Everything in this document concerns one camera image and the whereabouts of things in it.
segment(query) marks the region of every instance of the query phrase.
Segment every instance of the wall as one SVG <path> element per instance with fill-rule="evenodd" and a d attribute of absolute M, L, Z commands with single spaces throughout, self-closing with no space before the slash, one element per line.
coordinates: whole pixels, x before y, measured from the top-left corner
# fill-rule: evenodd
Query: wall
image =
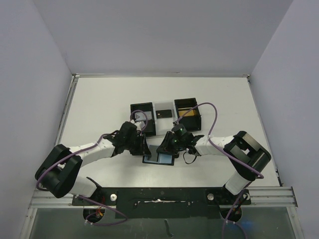
<path fill-rule="evenodd" d="M 30 0 L 0 1 L 0 238 L 18 238 L 71 74 Z"/>
<path fill-rule="evenodd" d="M 292 0 L 33 0 L 72 73 L 242 76 Z"/>
<path fill-rule="evenodd" d="M 318 0 L 294 0 L 251 77 L 280 176 L 295 189 L 307 239 L 319 238 L 318 12 Z"/>

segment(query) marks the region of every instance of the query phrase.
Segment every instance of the white wall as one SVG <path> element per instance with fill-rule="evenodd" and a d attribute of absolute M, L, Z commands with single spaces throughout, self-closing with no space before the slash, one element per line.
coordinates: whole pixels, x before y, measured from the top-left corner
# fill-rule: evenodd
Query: white wall
<path fill-rule="evenodd" d="M 19 236 L 71 74 L 31 0 L 0 1 L 0 238 Z"/>
<path fill-rule="evenodd" d="M 307 239 L 319 238 L 318 13 L 318 0 L 294 0 L 251 79 L 280 176 L 295 189 Z"/>
<path fill-rule="evenodd" d="M 242 76 L 292 0 L 33 0 L 72 73 Z"/>

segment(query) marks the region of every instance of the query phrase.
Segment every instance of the gray wall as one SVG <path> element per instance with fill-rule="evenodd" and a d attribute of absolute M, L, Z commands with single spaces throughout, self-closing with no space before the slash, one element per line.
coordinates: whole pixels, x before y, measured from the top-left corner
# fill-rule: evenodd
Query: gray wall
<path fill-rule="evenodd" d="M 307 239 L 319 238 L 319 1 L 294 0 L 252 73 L 251 86 Z"/>
<path fill-rule="evenodd" d="M 241 76 L 292 0 L 33 0 L 72 73 Z"/>
<path fill-rule="evenodd" d="M 31 0 L 0 1 L 0 238 L 19 236 L 71 74 Z"/>

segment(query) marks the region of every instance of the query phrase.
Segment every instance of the screw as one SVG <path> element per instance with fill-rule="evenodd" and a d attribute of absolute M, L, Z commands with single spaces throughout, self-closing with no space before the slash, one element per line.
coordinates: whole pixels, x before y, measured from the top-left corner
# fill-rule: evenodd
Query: screw
<path fill-rule="evenodd" d="M 208 195 L 207 195 L 207 198 L 208 198 L 210 201 L 214 200 L 214 194 L 212 194 L 212 193 L 208 194 Z"/>
<path fill-rule="evenodd" d="M 116 196 L 116 194 L 112 194 L 110 196 L 110 199 L 111 199 L 112 202 L 116 201 L 117 198 L 118 198 L 118 196 Z"/>

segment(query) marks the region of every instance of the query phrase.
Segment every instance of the white tabletop surface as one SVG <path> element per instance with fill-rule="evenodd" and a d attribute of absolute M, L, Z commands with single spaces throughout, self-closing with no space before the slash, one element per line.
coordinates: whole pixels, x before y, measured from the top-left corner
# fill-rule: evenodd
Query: white tabletop surface
<path fill-rule="evenodd" d="M 96 141 L 103 133 L 120 129 L 129 119 L 130 104 L 195 97 L 218 109 L 214 136 L 235 135 L 244 130 L 268 149 L 266 137 L 246 78 L 79 78 L 61 143 L 66 146 Z M 199 108 L 202 131 L 207 135 L 214 119 L 211 106 Z M 148 138 L 160 144 L 163 137 Z M 100 159 L 81 168 L 103 187 L 220 187 L 235 171 L 225 156 L 198 157 L 186 165 L 182 157 L 174 166 L 142 163 L 128 152 Z M 273 161 L 251 186 L 279 186 Z"/>

